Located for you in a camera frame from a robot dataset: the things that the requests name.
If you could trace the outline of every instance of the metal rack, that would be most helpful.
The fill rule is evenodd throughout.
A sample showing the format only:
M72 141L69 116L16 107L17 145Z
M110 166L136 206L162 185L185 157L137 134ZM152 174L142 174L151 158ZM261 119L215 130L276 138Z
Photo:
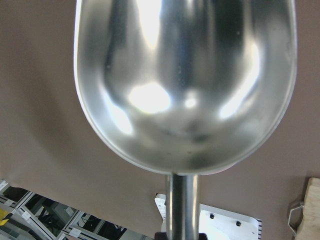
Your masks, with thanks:
M12 213L12 221L21 223L22 226L32 230L38 239L68 240L68 236L80 240L152 239L34 192L26 191L23 197L14 201L3 195L8 188L10 188L9 184L1 180L0 208ZM11 240L16 239L9 237L7 233L3 235Z

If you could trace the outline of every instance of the brown surface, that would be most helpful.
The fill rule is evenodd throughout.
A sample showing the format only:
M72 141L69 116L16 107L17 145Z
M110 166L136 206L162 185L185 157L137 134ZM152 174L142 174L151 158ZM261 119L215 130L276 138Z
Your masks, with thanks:
M298 78L271 138L231 169L201 178L201 203L263 220L290 240L287 212L320 177L320 3L299 0ZM73 1L0 1L0 176L152 236L165 178L117 157L87 123L73 77Z

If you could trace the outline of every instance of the stainless steel scoop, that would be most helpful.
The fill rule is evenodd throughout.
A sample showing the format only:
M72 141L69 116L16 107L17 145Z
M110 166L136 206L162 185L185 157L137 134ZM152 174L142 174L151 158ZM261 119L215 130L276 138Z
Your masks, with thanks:
M75 83L104 143L168 175L167 235L198 236L198 176L254 152L293 92L293 0L78 0Z

